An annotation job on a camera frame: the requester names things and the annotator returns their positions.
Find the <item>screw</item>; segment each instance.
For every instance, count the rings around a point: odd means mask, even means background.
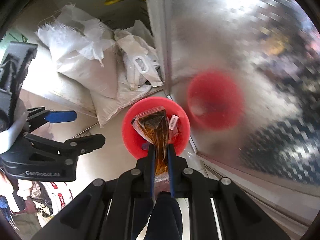
[[[229,179],[229,178],[222,178],[222,179],[221,179],[221,183],[222,183],[223,185],[230,185],[231,179]]]
[[[73,160],[71,160],[71,159],[66,159],[66,160],[64,161],[64,163],[65,163],[66,165],[71,165],[71,164],[73,163]]]
[[[135,175],[135,176],[136,176],[136,175],[139,175],[140,173],[141,173],[141,171],[140,171],[139,169],[132,169],[132,170],[131,170],[131,174],[132,174],[132,175]]]
[[[103,179],[95,179],[93,181],[93,185],[96,186],[96,187],[99,187],[99,186],[101,186],[103,184],[103,182],[104,182]]]
[[[193,169],[191,169],[191,168],[185,168],[185,169],[183,170],[183,173],[184,173],[184,174],[192,174],[192,173],[193,173]]]

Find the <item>red bucket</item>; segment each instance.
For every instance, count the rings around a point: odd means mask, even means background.
[[[173,145],[176,155],[180,155],[186,148],[190,136],[190,123],[186,112],[172,100],[162,97],[144,98],[135,103],[126,113],[122,123],[122,139],[128,151],[136,158],[140,159],[146,157],[147,150],[142,150],[141,146],[146,142],[136,130],[132,127],[131,120],[138,114],[152,109],[157,106],[163,106],[166,114],[171,118],[174,114],[179,117],[177,126],[179,127],[179,134],[177,135]]]
[[[188,108],[201,128],[223,130],[239,122],[244,110],[243,95],[228,74],[202,72],[188,87]]]

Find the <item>black pants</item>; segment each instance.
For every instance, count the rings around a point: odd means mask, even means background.
[[[168,192],[161,192],[153,210],[151,199],[136,199],[132,240],[135,240],[148,222],[144,240],[181,240],[182,214],[178,202]]]

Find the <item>green object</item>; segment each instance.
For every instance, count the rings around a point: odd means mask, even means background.
[[[7,32],[5,33],[4,37],[0,42],[0,60],[1,61],[10,41],[27,43],[28,39],[21,32],[18,32],[14,28],[7,30]]]

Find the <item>reflective metal surface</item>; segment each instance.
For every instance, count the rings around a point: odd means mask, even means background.
[[[320,185],[320,35],[302,8],[294,0],[171,1],[171,96],[190,118],[199,154],[257,177]],[[188,105],[190,81],[208,70],[243,93],[232,127],[203,127]]]

